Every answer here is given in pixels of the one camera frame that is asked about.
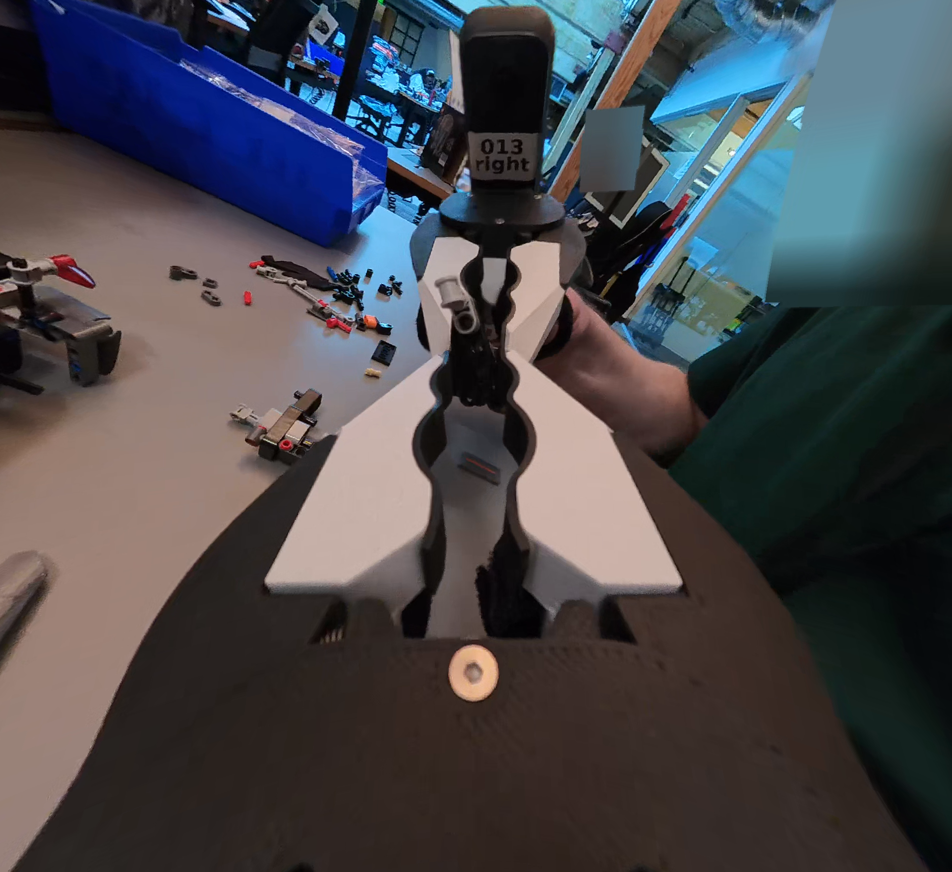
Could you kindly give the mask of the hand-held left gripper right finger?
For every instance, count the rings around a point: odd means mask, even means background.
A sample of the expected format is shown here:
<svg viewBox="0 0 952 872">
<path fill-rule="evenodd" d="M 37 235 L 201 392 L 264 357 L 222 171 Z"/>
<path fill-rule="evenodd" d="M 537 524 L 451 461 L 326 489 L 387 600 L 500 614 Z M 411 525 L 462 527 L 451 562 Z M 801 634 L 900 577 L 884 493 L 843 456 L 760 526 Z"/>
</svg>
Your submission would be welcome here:
<svg viewBox="0 0 952 872">
<path fill-rule="evenodd" d="M 476 588 L 490 638 L 536 638 L 565 604 L 597 617 L 620 597 L 684 580 L 609 427 L 510 352 L 504 447 L 516 462 L 502 534 Z"/>
</svg>

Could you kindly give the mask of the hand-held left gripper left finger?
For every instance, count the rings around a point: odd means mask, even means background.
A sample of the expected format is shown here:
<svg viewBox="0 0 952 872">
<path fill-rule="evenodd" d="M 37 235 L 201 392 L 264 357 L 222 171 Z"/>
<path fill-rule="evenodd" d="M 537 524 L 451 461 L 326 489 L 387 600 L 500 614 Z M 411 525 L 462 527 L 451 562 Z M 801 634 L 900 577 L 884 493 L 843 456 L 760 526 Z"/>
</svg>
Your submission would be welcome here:
<svg viewBox="0 0 952 872">
<path fill-rule="evenodd" d="M 272 595 L 382 603 L 422 638 L 446 566 L 433 472 L 446 449 L 446 356 L 435 356 L 347 423 L 265 578 Z"/>
</svg>

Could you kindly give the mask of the black lego beam assembly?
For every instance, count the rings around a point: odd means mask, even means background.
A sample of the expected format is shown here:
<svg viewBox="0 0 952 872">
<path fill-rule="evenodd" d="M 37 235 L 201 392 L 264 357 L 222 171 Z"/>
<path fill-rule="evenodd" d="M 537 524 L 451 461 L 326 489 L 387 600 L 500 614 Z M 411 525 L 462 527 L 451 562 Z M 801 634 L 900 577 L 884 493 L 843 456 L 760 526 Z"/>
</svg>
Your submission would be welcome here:
<svg viewBox="0 0 952 872">
<path fill-rule="evenodd" d="M 512 372 L 502 356 L 498 307 L 485 300 L 480 288 L 470 291 L 460 276 L 437 279 L 435 289 L 449 322 L 454 396 L 466 407 L 505 413 Z"/>
</svg>

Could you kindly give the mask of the black lego assembly red pins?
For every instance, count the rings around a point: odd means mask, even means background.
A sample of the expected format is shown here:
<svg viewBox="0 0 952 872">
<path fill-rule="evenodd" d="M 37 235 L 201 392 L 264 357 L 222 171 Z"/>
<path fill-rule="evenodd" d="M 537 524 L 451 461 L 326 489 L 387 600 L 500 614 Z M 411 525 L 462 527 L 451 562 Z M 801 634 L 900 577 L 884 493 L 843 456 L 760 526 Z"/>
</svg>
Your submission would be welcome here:
<svg viewBox="0 0 952 872">
<path fill-rule="evenodd" d="M 284 410 L 256 413 L 241 404 L 230 412 L 233 423 L 244 426 L 244 441 L 260 458 L 293 465 L 318 442 L 317 413 L 323 402 L 318 390 L 297 390 Z"/>
</svg>

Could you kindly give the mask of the light grey lego rod assembly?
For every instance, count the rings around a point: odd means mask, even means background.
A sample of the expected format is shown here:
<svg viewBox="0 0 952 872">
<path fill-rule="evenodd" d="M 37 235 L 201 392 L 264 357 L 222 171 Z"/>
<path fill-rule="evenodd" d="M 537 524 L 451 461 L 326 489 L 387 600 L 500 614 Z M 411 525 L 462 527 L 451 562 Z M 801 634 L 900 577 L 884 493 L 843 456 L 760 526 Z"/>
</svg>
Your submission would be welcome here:
<svg viewBox="0 0 952 872">
<path fill-rule="evenodd" d="M 325 323 L 327 329 L 338 330 L 351 334 L 354 329 L 355 321 L 331 307 L 327 302 L 318 297 L 313 289 L 302 278 L 288 275 L 284 271 L 265 264 L 263 261 L 253 261 L 249 268 L 259 277 L 270 283 L 284 286 L 294 292 L 308 304 L 307 312 Z"/>
</svg>

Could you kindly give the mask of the black lego wing panel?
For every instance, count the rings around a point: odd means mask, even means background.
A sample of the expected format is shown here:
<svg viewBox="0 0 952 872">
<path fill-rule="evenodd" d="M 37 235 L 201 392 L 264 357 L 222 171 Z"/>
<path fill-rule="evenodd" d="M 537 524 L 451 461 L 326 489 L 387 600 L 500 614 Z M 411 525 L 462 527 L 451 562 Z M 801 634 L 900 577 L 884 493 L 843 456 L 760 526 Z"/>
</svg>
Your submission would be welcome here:
<svg viewBox="0 0 952 872">
<path fill-rule="evenodd" d="M 311 271 L 292 261 L 277 260 L 272 256 L 265 255 L 257 266 L 279 271 L 282 275 L 303 281 L 308 287 L 318 291 L 333 291 L 337 288 L 337 283 L 328 279 L 327 276 Z"/>
</svg>

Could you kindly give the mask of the large lego vehicle model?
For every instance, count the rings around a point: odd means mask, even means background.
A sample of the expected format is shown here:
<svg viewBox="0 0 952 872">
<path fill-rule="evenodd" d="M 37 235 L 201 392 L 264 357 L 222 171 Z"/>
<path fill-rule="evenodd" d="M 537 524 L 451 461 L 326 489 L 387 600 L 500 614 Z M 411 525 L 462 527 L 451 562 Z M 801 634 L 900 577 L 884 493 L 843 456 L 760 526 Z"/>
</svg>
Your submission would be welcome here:
<svg viewBox="0 0 952 872">
<path fill-rule="evenodd" d="M 1 384 L 30 395 L 44 388 L 20 377 L 23 337 L 65 348 L 69 378 L 81 387 L 110 375 L 122 333 L 100 310 L 46 284 L 56 278 L 86 289 L 96 283 L 69 255 L 27 259 L 1 255 Z"/>
</svg>

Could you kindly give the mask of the person's right hand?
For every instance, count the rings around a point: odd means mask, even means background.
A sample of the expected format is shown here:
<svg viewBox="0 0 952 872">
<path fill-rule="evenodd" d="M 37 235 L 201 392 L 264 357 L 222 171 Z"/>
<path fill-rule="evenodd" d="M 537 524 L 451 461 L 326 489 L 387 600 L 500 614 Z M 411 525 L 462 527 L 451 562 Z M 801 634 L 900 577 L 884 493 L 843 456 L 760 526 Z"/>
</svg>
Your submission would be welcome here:
<svg viewBox="0 0 952 872">
<path fill-rule="evenodd" d="M 623 348 L 597 312 L 569 289 L 534 364 L 610 429 L 633 433 L 637 419 L 625 391 Z"/>
</svg>

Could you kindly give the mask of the white framed monitor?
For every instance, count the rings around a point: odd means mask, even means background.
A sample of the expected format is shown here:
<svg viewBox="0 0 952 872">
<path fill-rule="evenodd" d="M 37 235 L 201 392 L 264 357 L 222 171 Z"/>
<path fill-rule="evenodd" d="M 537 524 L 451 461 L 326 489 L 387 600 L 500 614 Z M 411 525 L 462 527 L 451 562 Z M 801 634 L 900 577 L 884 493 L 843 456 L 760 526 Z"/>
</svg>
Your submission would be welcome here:
<svg viewBox="0 0 952 872">
<path fill-rule="evenodd" d="M 623 229 L 669 167 L 668 159 L 643 137 L 635 187 L 629 191 L 589 191 L 584 198 L 595 212 Z"/>
</svg>

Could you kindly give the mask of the black pole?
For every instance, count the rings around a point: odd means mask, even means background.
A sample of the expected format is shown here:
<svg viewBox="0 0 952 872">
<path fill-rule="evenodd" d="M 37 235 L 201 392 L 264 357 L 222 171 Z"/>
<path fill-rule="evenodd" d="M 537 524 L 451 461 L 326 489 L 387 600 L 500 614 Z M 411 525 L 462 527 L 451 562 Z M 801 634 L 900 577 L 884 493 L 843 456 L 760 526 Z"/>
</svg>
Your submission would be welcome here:
<svg viewBox="0 0 952 872">
<path fill-rule="evenodd" d="M 363 53 L 370 39 L 377 6 L 378 0 L 360 0 L 357 9 L 351 41 L 347 49 L 332 113 L 341 122 L 345 122 L 348 116 L 351 99 L 361 71 Z"/>
</svg>

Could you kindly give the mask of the clear plastic bags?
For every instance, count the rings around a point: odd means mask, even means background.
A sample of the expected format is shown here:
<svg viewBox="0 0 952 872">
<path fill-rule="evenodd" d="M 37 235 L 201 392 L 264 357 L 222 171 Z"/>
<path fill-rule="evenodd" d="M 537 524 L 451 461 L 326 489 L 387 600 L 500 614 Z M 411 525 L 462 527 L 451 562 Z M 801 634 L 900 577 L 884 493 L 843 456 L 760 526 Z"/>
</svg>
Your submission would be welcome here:
<svg viewBox="0 0 952 872">
<path fill-rule="evenodd" d="M 180 61 L 179 65 L 213 87 L 231 95 L 232 98 L 256 108 L 259 112 L 271 116 L 291 128 L 297 129 L 298 132 L 319 142 L 323 147 L 345 155 L 352 166 L 351 186 L 354 211 L 358 209 L 359 205 L 366 204 L 370 199 L 378 199 L 384 196 L 386 190 L 384 180 L 361 165 L 361 158 L 364 157 L 365 152 L 363 145 L 358 144 L 339 131 L 320 125 L 308 117 L 301 116 L 291 108 L 272 99 L 256 95 L 239 87 L 220 72 L 184 59 Z"/>
</svg>

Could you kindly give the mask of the person's green shirt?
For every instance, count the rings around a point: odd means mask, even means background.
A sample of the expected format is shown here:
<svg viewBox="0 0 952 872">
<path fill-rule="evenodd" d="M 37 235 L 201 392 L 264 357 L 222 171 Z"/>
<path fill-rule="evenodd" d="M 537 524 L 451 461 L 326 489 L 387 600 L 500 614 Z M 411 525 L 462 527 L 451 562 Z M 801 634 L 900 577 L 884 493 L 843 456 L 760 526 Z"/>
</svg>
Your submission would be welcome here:
<svg viewBox="0 0 952 872">
<path fill-rule="evenodd" d="M 951 309 L 777 307 L 695 360 L 670 468 L 803 634 L 930 870 L 951 855 Z"/>
</svg>

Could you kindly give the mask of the black office chair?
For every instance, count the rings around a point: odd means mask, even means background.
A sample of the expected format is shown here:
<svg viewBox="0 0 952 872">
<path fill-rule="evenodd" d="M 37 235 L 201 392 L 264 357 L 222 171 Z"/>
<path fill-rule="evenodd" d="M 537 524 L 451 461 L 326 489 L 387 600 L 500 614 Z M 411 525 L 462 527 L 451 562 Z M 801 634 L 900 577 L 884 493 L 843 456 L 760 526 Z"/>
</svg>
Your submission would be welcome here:
<svg viewBox="0 0 952 872">
<path fill-rule="evenodd" d="M 292 48 L 323 4 L 324 0 L 269 0 L 249 29 L 244 66 L 282 85 Z"/>
</svg>

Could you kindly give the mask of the blue plastic bin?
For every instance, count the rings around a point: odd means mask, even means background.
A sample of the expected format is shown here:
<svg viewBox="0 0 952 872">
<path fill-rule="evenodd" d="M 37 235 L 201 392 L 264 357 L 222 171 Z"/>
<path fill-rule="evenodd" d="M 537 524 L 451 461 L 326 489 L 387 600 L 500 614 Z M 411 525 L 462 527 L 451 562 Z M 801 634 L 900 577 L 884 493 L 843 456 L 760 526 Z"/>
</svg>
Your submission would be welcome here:
<svg viewBox="0 0 952 872">
<path fill-rule="evenodd" d="M 387 148 L 171 27 L 84 0 L 30 0 L 57 122 L 269 223 L 329 247 L 383 197 L 352 206 L 351 162 L 180 67 L 203 65 L 365 147 L 386 180 Z"/>
</svg>

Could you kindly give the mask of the wooden post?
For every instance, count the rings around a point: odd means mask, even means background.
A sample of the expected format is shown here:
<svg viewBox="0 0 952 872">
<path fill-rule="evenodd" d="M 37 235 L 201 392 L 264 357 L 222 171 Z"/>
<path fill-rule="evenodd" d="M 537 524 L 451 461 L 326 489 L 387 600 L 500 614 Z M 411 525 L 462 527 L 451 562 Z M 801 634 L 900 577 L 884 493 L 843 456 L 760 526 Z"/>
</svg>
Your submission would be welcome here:
<svg viewBox="0 0 952 872">
<path fill-rule="evenodd" d="M 623 104 L 682 2 L 631 0 L 625 7 L 623 22 L 631 14 L 636 18 L 633 33 L 623 43 L 620 53 L 603 45 L 594 57 L 589 78 L 568 107 L 542 163 L 545 174 L 555 172 L 549 187 L 553 197 L 565 200 L 580 181 L 587 112 L 614 109 Z"/>
</svg>

